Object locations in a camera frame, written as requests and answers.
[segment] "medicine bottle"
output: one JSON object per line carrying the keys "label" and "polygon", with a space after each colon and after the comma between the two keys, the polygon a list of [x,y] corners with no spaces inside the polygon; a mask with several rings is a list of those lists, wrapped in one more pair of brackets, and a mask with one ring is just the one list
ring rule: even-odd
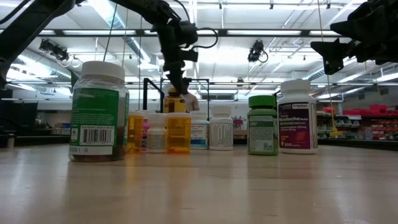
{"label": "medicine bottle", "polygon": [[233,150],[232,109],[228,105],[211,107],[210,150]]}
{"label": "medicine bottle", "polygon": [[147,132],[147,152],[165,153],[166,152],[166,128],[165,114],[148,114],[149,130]]}
{"label": "medicine bottle", "polygon": [[290,80],[280,86],[279,149],[284,153],[317,152],[317,101],[309,95],[310,90],[308,80]]}
{"label": "medicine bottle", "polygon": [[124,159],[128,117],[129,91],[124,86],[124,69],[108,62],[85,62],[73,88],[70,159]]}
{"label": "medicine bottle", "polygon": [[172,87],[164,100],[164,113],[185,112],[185,98]]}
{"label": "medicine bottle", "polygon": [[278,155],[277,112],[274,96],[249,97],[248,153]]}
{"label": "medicine bottle", "polygon": [[189,153],[192,115],[188,113],[168,113],[166,120],[167,152]]}
{"label": "medicine bottle", "polygon": [[191,149],[209,149],[209,126],[207,113],[202,111],[191,111]]}
{"label": "medicine bottle", "polygon": [[144,131],[144,116],[145,114],[142,112],[129,112],[127,154],[141,153],[142,132]]}
{"label": "medicine bottle", "polygon": [[155,111],[150,111],[150,110],[142,110],[138,111],[141,113],[144,113],[144,129],[142,130],[142,146],[141,146],[141,152],[146,152],[147,150],[147,132],[149,129],[149,123],[148,123],[148,116],[152,113],[156,113]]}

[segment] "barcode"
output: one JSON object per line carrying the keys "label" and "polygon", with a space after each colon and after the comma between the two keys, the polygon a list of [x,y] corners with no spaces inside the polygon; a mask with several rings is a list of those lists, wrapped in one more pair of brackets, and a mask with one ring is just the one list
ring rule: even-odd
{"label": "barcode", "polygon": [[81,145],[113,145],[114,126],[81,126]]}

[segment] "pill bottle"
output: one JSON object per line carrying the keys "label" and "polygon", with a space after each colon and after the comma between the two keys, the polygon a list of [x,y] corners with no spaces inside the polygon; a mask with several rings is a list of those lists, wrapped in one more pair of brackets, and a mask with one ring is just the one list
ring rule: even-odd
{"label": "pill bottle", "polygon": [[167,152],[189,153],[192,115],[188,113],[168,113],[166,120]]}
{"label": "pill bottle", "polygon": [[129,91],[124,86],[124,69],[109,62],[85,62],[73,88],[70,159],[124,159],[128,118]]}
{"label": "pill bottle", "polygon": [[154,113],[148,115],[149,130],[147,133],[147,152],[165,153],[166,152],[166,128],[165,117],[163,113]]}
{"label": "pill bottle", "polygon": [[290,80],[280,86],[279,149],[284,153],[317,153],[317,101],[309,95],[310,90],[308,80]]}
{"label": "pill bottle", "polygon": [[207,113],[202,111],[191,111],[191,149],[209,149],[209,126]]}
{"label": "pill bottle", "polygon": [[143,112],[131,111],[129,113],[127,154],[141,153],[144,116],[145,114]]}
{"label": "pill bottle", "polygon": [[233,150],[232,109],[228,105],[211,107],[210,150]]}
{"label": "pill bottle", "polygon": [[144,113],[144,129],[142,130],[142,145],[141,145],[141,152],[146,152],[147,150],[147,132],[149,129],[149,123],[148,123],[148,116],[152,113],[156,113],[155,111],[150,111],[150,110],[141,110],[138,111],[141,113]]}
{"label": "pill bottle", "polygon": [[274,96],[249,97],[248,154],[278,155],[277,112]]}
{"label": "pill bottle", "polygon": [[164,113],[185,113],[185,98],[174,87],[169,89],[164,100]]}

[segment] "white cap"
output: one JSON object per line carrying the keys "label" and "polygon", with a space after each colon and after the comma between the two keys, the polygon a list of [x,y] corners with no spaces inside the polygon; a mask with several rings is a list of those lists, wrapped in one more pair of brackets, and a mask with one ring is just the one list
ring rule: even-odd
{"label": "white cap", "polygon": [[148,123],[149,124],[164,124],[166,114],[162,113],[151,113],[148,114]]}
{"label": "white cap", "polygon": [[145,116],[145,114],[143,112],[139,112],[139,111],[130,111],[129,115],[130,116],[142,116],[142,117]]}
{"label": "white cap", "polygon": [[191,111],[190,114],[196,119],[207,119],[207,112],[204,111]]}
{"label": "white cap", "polygon": [[81,75],[107,75],[124,81],[124,69],[114,63],[90,61],[83,63]]}
{"label": "white cap", "polygon": [[216,105],[211,107],[211,113],[214,114],[231,114],[232,113],[232,108],[228,105]]}
{"label": "white cap", "polygon": [[289,80],[280,84],[280,92],[284,94],[286,91],[292,90],[311,90],[311,81],[309,80]]}
{"label": "white cap", "polygon": [[148,111],[148,110],[145,110],[145,111],[137,111],[137,112],[144,113],[144,117],[145,117],[145,118],[147,118],[149,114],[156,113],[156,111]]}
{"label": "white cap", "polygon": [[191,118],[192,114],[188,113],[168,113],[166,115],[168,118]]}

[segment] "ceiling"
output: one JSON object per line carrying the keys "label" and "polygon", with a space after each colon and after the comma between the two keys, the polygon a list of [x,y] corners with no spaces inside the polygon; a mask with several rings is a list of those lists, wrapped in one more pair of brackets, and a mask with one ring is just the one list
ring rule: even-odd
{"label": "ceiling", "polygon": [[[6,16],[21,1],[0,0],[0,17]],[[183,9],[174,1],[167,1],[182,19],[186,19]],[[274,8],[270,9],[270,1],[261,0],[184,0],[181,1],[190,16],[190,20],[195,22],[198,28],[211,27],[214,29],[287,29],[287,30],[319,30],[320,18],[318,13],[317,1],[313,0],[274,0]],[[321,1],[321,21],[322,28],[329,29],[329,25],[334,22],[345,21],[347,16],[353,12],[363,0],[330,0],[331,7],[326,8],[328,1]],[[85,1],[81,7],[74,7],[70,12],[54,19],[45,29],[109,29],[106,17],[112,15],[115,4],[108,0],[89,0]],[[133,11],[128,11],[122,6],[118,6],[117,15],[123,24],[122,29],[150,29],[151,24]],[[0,29],[5,29],[12,19],[0,25]],[[107,45],[107,37],[37,37],[28,47],[30,52],[35,52],[39,57],[43,52],[39,50],[42,39],[50,39],[52,42],[66,47],[72,58],[68,62],[62,62],[63,67],[75,72],[81,71],[81,63],[90,60],[102,60]],[[156,58],[160,62],[158,68],[146,69],[138,67],[139,60],[137,54],[125,45],[125,41],[120,37],[112,37],[109,40],[109,49],[106,61],[124,65],[126,70],[126,81],[137,82],[139,77],[149,77],[159,81],[163,76],[161,72],[162,54],[157,37],[134,37],[135,41],[141,45],[141,49],[150,57]],[[255,40],[262,40],[267,46],[266,52],[269,54],[267,63],[248,63],[249,49]],[[324,38],[324,41],[334,41],[335,38]],[[197,45],[211,45],[215,41],[214,37],[200,37]],[[276,82],[280,83],[290,79],[305,78],[318,72],[323,67],[321,56],[310,48],[311,41],[322,41],[321,38],[308,37],[220,37],[218,43],[211,49],[200,49],[198,63],[193,66],[187,62],[185,75],[191,78],[209,78],[213,82],[235,82],[238,78],[243,78],[245,82]],[[341,42],[348,42],[349,39],[341,38]],[[44,55],[55,62],[50,55]],[[339,73],[331,76],[331,82],[340,80],[363,72],[350,82],[369,82],[368,74],[374,70],[374,76],[378,75],[380,67],[373,62],[357,64],[349,63]],[[23,78],[13,81],[25,81]],[[326,76],[320,76],[312,80],[313,83],[326,82]],[[231,88],[236,86],[212,86],[213,89]],[[244,86],[250,90],[253,86]],[[277,85],[258,86],[256,90],[275,90]],[[319,94],[326,88],[314,86],[314,91]]]}

